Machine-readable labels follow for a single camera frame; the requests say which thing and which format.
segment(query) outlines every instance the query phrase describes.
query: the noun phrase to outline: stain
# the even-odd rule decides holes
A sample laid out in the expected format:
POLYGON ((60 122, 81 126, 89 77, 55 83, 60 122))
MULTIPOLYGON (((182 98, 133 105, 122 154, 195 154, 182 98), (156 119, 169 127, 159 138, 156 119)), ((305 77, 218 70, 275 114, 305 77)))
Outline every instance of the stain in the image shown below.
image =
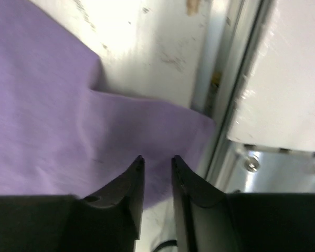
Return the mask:
POLYGON ((147 14, 150 10, 147 8, 142 8, 142 12, 144 12, 145 14, 147 14))
POLYGON ((183 72, 183 67, 181 64, 181 60, 177 57, 171 58, 167 54, 163 53, 164 57, 161 58, 161 61, 167 65, 171 65, 174 67, 177 71, 183 72))
POLYGON ((104 163, 104 161, 101 161, 101 160, 98 160, 98 159, 92 159, 92 161, 95 161, 95 162, 100 163, 100 164, 104 163))
POLYGON ((228 18, 228 17, 226 17, 226 24, 227 24, 228 26, 231 26, 231 19, 228 18))
POLYGON ((109 47, 107 45, 105 45, 104 43, 100 43, 100 45, 103 47, 104 51, 103 52, 106 52, 108 57, 110 57, 110 54, 111 54, 111 51, 109 49, 109 47))
POLYGON ((201 0, 186 0, 187 15, 194 16, 198 13, 201 0))
POLYGON ((84 5, 81 3, 80 0, 74 0, 74 1, 76 3, 77 10, 79 10, 79 12, 81 12, 81 14, 83 15, 84 21, 89 24, 89 26, 94 32, 96 32, 96 27, 90 21, 89 14, 85 11, 84 5))
POLYGON ((211 116, 213 113, 213 104, 218 91, 219 83, 221 82, 222 72, 216 71, 214 72, 211 83, 209 86, 208 94, 205 101, 205 109, 204 113, 207 116, 211 116))
POLYGON ((182 38, 177 43, 179 45, 179 49, 182 49, 184 46, 189 44, 189 40, 187 38, 182 38))

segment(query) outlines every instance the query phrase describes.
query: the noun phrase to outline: white wall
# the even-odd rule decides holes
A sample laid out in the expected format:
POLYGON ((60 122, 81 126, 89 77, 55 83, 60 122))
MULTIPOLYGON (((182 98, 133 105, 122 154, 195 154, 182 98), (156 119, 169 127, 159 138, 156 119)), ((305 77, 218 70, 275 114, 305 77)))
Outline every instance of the white wall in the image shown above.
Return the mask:
POLYGON ((104 91, 190 106, 209 0, 31 1, 100 55, 104 91))
POLYGON ((315 151, 315 0, 276 0, 228 138, 315 151))

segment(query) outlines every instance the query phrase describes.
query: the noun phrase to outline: metal frame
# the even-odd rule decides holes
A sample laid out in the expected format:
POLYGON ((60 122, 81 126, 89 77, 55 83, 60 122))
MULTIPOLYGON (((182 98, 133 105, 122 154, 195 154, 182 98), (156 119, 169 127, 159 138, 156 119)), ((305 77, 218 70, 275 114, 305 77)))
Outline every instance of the metal frame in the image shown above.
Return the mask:
POLYGON ((234 100, 244 84, 243 73, 249 68, 261 33, 261 26, 271 5, 272 1, 246 0, 241 10, 236 37, 224 72, 226 77, 222 79, 221 89, 215 102, 213 118, 217 123, 217 131, 211 142, 213 156, 206 176, 213 185, 216 184, 219 174, 225 172, 222 165, 231 145, 226 135, 236 105, 234 100))
POLYGON ((73 195, 0 196, 0 251, 133 252, 140 238, 142 156, 84 199, 73 195))
POLYGON ((216 122, 216 131, 209 140, 198 166, 200 174, 214 183, 219 174, 219 167, 223 162, 227 144, 226 133, 229 120, 234 109, 233 99, 241 83, 237 79, 240 76, 240 68, 245 60, 246 49, 249 46, 250 36, 259 15, 265 15, 271 1, 243 0, 236 20, 237 25, 231 43, 229 56, 223 70, 223 76, 219 84, 216 100, 213 102, 213 119, 216 122))
POLYGON ((219 48, 221 47, 229 5, 230 0, 214 0, 211 5, 210 18, 207 25, 202 56, 198 64, 191 104, 191 108, 198 112, 204 112, 211 78, 219 48))
POLYGON ((231 142, 215 187, 227 193, 315 192, 315 154, 231 142))
POLYGON ((225 194, 179 156, 172 186, 179 251, 315 251, 315 194, 225 194))

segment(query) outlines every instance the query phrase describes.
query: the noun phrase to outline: purple fabric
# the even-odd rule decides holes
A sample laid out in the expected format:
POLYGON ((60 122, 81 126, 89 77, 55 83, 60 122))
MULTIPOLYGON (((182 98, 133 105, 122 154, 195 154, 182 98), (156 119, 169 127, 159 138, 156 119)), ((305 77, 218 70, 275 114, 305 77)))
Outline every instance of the purple fabric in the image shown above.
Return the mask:
POLYGON ((145 207, 171 195, 171 158, 196 167, 213 121, 97 92, 99 57, 25 0, 0 1, 0 194, 84 197, 146 160, 145 207))

